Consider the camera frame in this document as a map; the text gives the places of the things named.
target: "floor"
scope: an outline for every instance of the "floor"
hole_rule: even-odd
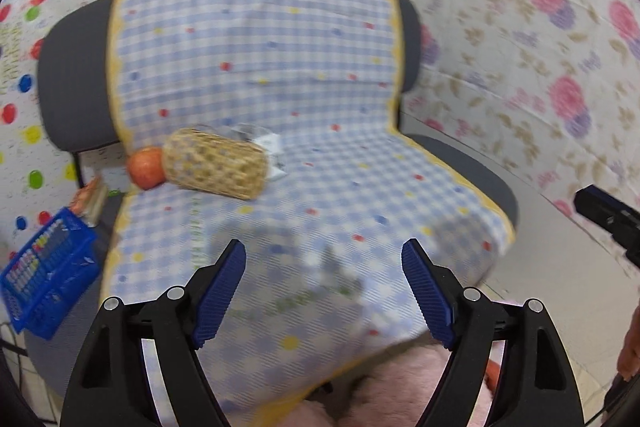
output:
[[[481,289],[493,300],[522,302],[536,297],[545,303],[572,361],[585,418],[590,418],[602,407],[613,379],[638,289],[612,256],[515,176],[411,117],[404,118],[402,129],[463,150],[500,175],[516,194],[520,205],[516,242]],[[2,312],[0,322],[5,322]],[[5,340],[14,341],[8,326],[0,331]],[[21,335],[15,341],[24,345]],[[18,380],[18,358],[4,351]],[[40,418],[58,421],[60,399],[47,392],[29,359],[20,357],[20,365],[27,402]],[[344,407],[340,396],[346,394],[340,393],[340,382],[336,389],[335,398],[327,402],[338,412]]]

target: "yellow trim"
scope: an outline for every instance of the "yellow trim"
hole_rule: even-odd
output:
[[[433,163],[434,165],[437,165],[445,169],[457,184],[463,185],[464,187],[468,187],[469,189],[471,189],[480,200],[482,206],[498,214],[498,216],[500,216],[500,219],[504,223],[505,227],[507,228],[507,240],[508,240],[508,245],[510,245],[515,240],[515,231],[513,229],[513,224],[511,223],[507,215],[504,213],[504,211],[497,204],[495,204],[494,200],[489,198],[484,192],[482,192],[482,190],[480,190],[474,184],[469,182],[469,180],[467,180],[464,176],[460,175],[455,169],[453,169],[452,167],[444,163],[444,161],[437,158],[437,156],[434,156],[433,154],[431,154],[428,150],[426,150],[420,144],[417,144],[411,138],[406,137],[404,134],[401,134],[400,130],[396,125],[396,118],[398,117],[398,108],[399,108],[399,104],[402,96],[402,85],[404,84],[404,38],[402,37],[402,19],[400,16],[400,7],[398,6],[398,0],[389,0],[389,2],[393,7],[392,14],[390,17],[390,24],[394,29],[394,37],[396,40],[396,42],[394,43],[393,51],[392,51],[393,56],[396,60],[396,78],[394,81],[394,85],[395,85],[394,95],[391,98],[391,100],[389,100],[388,102],[389,111],[388,111],[387,131],[390,134],[394,136],[398,136],[399,138],[404,140],[404,142],[407,145],[410,145],[411,147],[421,150],[424,153],[424,155],[427,156],[427,159],[428,161],[430,161],[430,163]]]
[[[133,133],[122,120],[122,100],[118,93],[118,81],[120,79],[120,71],[122,70],[122,61],[118,57],[116,44],[118,42],[118,36],[124,28],[124,21],[120,17],[120,6],[123,1],[124,0],[113,0],[113,4],[111,5],[107,34],[107,93],[109,95],[111,120],[113,120],[116,133],[124,145],[127,154],[131,154]]]

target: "green dot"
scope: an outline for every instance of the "green dot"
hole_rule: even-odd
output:
[[[40,171],[31,171],[29,172],[29,186],[31,188],[40,188],[44,183],[44,178],[42,177],[42,172]]]
[[[25,13],[24,18],[27,19],[29,22],[31,22],[36,20],[38,15],[40,15],[40,8],[38,8],[37,6],[32,6],[27,10],[27,13]]]

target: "yellow dot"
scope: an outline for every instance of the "yellow dot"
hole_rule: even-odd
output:
[[[31,125],[22,131],[22,138],[29,145],[34,145],[40,141],[40,138],[42,138],[42,129],[39,125]]]
[[[298,346],[300,345],[300,340],[299,338],[290,335],[288,337],[284,337],[280,341],[280,345],[282,346],[283,349],[286,349],[287,351],[293,351],[294,349],[298,349]]]

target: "blue dot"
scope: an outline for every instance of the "blue dot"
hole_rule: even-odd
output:
[[[33,86],[33,77],[30,74],[24,74],[18,82],[18,89],[20,92],[28,92],[31,86]]]

